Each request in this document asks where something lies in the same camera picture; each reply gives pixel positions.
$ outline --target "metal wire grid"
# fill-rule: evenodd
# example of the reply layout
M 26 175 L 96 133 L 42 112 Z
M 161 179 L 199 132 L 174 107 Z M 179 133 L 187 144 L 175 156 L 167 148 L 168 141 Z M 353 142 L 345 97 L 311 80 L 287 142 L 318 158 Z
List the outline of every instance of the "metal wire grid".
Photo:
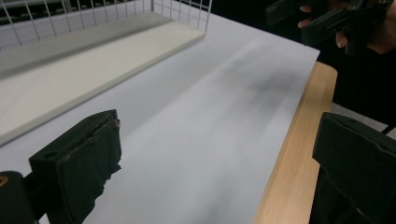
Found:
M 0 0 L 0 51 L 150 11 L 206 31 L 210 8 L 211 0 Z
M 153 0 L 153 11 L 198 30 L 207 30 L 212 0 Z

